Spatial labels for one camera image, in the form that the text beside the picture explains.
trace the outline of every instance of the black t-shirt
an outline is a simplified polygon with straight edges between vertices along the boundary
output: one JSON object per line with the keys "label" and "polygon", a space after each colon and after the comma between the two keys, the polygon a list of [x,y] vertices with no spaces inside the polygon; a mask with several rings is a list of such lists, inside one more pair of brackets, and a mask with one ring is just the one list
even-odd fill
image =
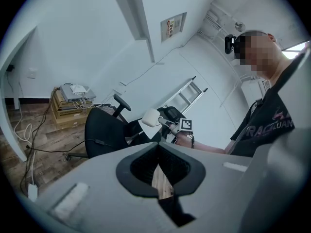
{"label": "black t-shirt", "polygon": [[295,72],[303,55],[297,56],[282,72],[276,84],[266,92],[262,105],[255,108],[249,122],[247,116],[244,118],[231,140],[236,140],[246,126],[248,129],[231,154],[253,157],[258,146],[272,143],[277,137],[294,128],[292,118],[278,91]]}

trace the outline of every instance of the aluminum ladder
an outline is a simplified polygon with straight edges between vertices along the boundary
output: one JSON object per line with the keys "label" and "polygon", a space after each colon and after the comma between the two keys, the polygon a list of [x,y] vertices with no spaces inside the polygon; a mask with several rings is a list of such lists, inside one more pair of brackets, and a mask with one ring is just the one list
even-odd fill
{"label": "aluminum ladder", "polygon": [[[187,82],[179,91],[177,91],[169,100],[167,100],[161,107],[167,108],[168,107],[168,102],[172,101],[174,98],[176,98],[178,95],[182,97],[182,99],[187,103],[187,106],[185,109],[181,111],[181,114],[185,114],[198,100],[202,95],[207,91],[208,88],[206,88],[204,91],[201,91],[201,89],[193,82],[193,80],[196,78],[194,76],[189,82]],[[197,93],[198,95],[195,97],[193,101],[189,101],[183,94],[182,91],[185,90],[188,86],[191,86]]]}

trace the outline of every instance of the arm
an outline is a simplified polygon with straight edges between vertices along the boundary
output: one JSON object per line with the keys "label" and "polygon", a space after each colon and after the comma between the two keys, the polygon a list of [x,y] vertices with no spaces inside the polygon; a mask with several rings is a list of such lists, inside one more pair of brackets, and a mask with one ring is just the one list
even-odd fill
{"label": "arm", "polygon": [[[191,148],[191,139],[189,137],[187,137],[187,135],[189,135],[189,133],[186,133],[186,132],[178,133],[177,134],[177,141],[175,142],[175,144],[180,145],[180,146],[184,146],[187,148]],[[225,149],[220,149],[220,148],[211,147],[211,146],[202,144],[200,142],[194,141],[194,149],[202,150],[202,151],[206,151],[206,152],[212,152],[212,153],[227,154],[229,149],[232,147],[233,144],[234,144],[234,140],[232,140]]]}

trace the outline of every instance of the man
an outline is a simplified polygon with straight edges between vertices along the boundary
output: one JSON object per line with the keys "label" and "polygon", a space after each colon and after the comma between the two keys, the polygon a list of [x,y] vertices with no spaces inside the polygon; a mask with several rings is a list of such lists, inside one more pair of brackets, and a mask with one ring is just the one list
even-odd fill
{"label": "man", "polygon": [[[234,54],[241,65],[250,65],[257,76],[270,80],[270,88],[255,110],[249,109],[238,130],[225,149],[194,142],[194,149],[253,157],[258,146],[272,143],[278,136],[294,128],[293,121],[277,92],[296,70],[304,54],[289,60],[271,34],[260,31],[242,33],[236,38]],[[192,147],[187,133],[177,134],[176,144]]]}

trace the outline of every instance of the vr headset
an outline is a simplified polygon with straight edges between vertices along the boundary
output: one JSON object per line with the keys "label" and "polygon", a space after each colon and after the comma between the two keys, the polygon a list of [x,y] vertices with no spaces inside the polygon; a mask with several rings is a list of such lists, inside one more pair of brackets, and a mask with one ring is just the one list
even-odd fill
{"label": "vr headset", "polygon": [[232,34],[229,34],[228,36],[225,37],[225,53],[226,54],[230,54],[233,51],[235,40],[236,40],[236,36]]}

